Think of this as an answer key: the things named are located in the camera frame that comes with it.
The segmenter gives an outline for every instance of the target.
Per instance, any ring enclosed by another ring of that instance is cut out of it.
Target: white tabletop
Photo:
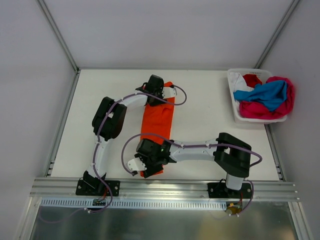
[[[263,157],[262,163],[250,169],[250,180],[278,181],[275,162],[264,125],[236,124],[234,121],[226,71],[195,70],[82,70],[57,152],[52,177],[82,177],[92,162],[94,133],[92,119],[103,97],[119,99],[147,82],[152,75],[164,82],[182,87],[187,102],[175,106],[171,139],[202,141],[215,139],[226,132],[252,146]],[[178,92],[175,102],[184,99]],[[122,132],[114,140],[108,162],[108,178],[132,178],[121,165],[121,150],[131,136],[141,132],[144,108],[126,114]],[[134,158],[139,138],[132,140],[124,154],[125,161]],[[214,161],[190,160],[169,163],[164,173],[150,179],[219,180],[226,172]]]

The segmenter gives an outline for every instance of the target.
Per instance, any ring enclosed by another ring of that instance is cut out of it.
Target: red cloth
[[[286,81],[286,100],[275,110],[269,111],[263,104],[254,101],[240,102],[239,111],[242,117],[248,119],[279,119],[287,115],[294,108],[295,87],[288,78],[280,76],[270,77],[266,83],[283,80]]]
[[[262,81],[255,74],[246,74],[243,76],[245,83],[250,88],[255,88],[257,84],[262,85]]]
[[[164,84],[165,87],[170,87],[173,83],[172,82],[166,82]],[[170,103],[175,103],[175,98],[171,97],[166,99]],[[168,103],[160,104],[157,106],[150,106],[147,104],[144,108],[144,114],[142,119],[142,125],[141,125],[141,133],[153,133],[161,135],[162,137],[169,139],[170,133],[171,133],[171,125],[172,125],[172,119],[174,116],[174,110],[175,106],[170,105]],[[150,139],[157,144],[162,144],[163,139],[157,136],[150,136],[150,135],[142,135],[140,139]]]

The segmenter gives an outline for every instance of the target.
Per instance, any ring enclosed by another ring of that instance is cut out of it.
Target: gray wall
[[[46,0],[80,67],[254,67],[292,0]]]
[[[0,7],[0,239],[13,239],[73,79],[35,0]]]
[[[315,239],[320,239],[319,10],[319,0],[303,0],[262,66],[296,87],[293,113],[272,128],[287,180],[297,182]]]

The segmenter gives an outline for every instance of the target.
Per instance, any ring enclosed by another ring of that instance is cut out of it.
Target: clothes
[[[173,83],[166,82],[165,87],[170,87]],[[175,97],[166,99],[170,103],[175,103]],[[172,119],[174,116],[175,106],[168,103],[160,104],[157,106],[150,106],[147,104],[144,109],[141,133],[159,134],[166,139],[170,139]],[[163,139],[157,136],[142,135],[140,139],[150,139],[158,144],[163,143]]]
[[[247,86],[244,77],[238,72],[229,72],[228,79],[231,82],[231,89],[233,92],[236,92],[237,90],[251,92],[254,90],[253,87]]]
[[[246,85],[248,87],[254,88],[257,84],[262,85],[262,81],[255,74],[246,74],[243,76]]]
[[[275,110],[269,111],[263,104],[259,102],[242,101],[239,106],[240,114],[248,119],[279,119],[290,113],[295,103],[295,87],[288,78],[273,76],[266,82],[272,83],[276,81],[286,82],[286,100]]]
[[[278,80],[263,85],[257,84],[253,91],[238,90],[233,95],[234,99],[239,102],[258,102],[263,104],[270,112],[273,112],[287,100],[287,83]]]

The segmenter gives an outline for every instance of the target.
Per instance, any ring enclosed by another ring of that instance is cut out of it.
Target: plastic basket
[[[237,103],[234,98],[234,93],[232,90],[232,84],[230,80],[230,73],[240,73],[242,76],[246,74],[255,74],[257,77],[261,80],[261,82],[266,83],[268,78],[272,77],[273,75],[271,72],[267,70],[261,70],[261,69],[254,69],[254,68],[231,68],[227,72],[227,77],[228,77],[228,84],[229,84],[229,90],[230,90],[230,96],[231,96],[231,101],[232,101],[232,109],[233,109],[233,116],[234,116],[234,121],[237,124],[271,124],[271,123],[277,123],[277,122],[283,122],[287,119],[287,116],[283,116],[278,119],[257,119],[257,118],[246,118],[240,115],[239,109],[237,107]]]

